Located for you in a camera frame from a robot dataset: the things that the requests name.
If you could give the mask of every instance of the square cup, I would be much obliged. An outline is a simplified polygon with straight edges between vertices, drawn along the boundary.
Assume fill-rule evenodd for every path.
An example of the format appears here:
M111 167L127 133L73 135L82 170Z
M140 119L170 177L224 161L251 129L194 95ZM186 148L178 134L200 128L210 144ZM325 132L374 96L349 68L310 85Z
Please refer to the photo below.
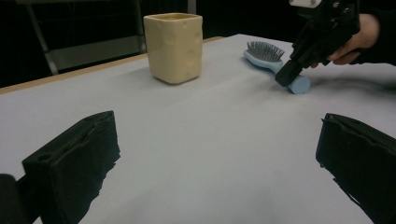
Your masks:
M165 13L145 16L143 22L152 75L169 84L180 84L201 75L202 16Z

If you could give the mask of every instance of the table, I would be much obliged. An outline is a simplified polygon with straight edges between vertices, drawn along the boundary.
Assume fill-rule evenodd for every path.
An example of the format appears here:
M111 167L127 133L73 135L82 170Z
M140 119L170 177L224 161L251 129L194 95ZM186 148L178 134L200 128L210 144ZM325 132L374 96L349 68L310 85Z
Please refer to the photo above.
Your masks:
M201 76L177 86L154 78L141 55L2 89L1 173L22 177L21 160L113 110L121 157L81 223L371 224L315 153L326 113L396 136L396 68L308 68L311 89L291 94L243 57L251 40L285 50L284 62L292 52L233 35L206 42Z

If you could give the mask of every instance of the dark background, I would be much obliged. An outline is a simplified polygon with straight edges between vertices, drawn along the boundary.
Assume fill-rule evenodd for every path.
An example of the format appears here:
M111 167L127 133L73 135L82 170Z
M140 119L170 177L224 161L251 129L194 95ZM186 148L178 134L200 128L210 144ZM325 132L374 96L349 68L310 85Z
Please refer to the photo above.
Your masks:
M245 34L292 42L305 23L297 15L298 8L290 6L289 0L265 3L197 0L197 14L204 17L204 38ZM361 8L395 5L385 0L361 1ZM142 17L187 12L187 1L141 0L140 7ZM37 4L33 10L49 49L137 34L134 4L128 0ZM0 87L50 76L25 6L11 0L0 0L0 59Z

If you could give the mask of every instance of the blue hairbrush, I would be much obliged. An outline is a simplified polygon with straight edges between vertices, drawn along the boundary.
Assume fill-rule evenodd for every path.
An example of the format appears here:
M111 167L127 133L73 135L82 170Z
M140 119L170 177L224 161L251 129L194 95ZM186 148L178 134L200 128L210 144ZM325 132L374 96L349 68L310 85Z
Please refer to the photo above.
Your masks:
M283 61L280 59L285 53L283 49L275 45L262 41L247 42L247 49L244 56L253 64L268 68L276 73L282 68ZM311 86L311 80L301 75L297 76L288 86L289 90L294 94L305 93Z

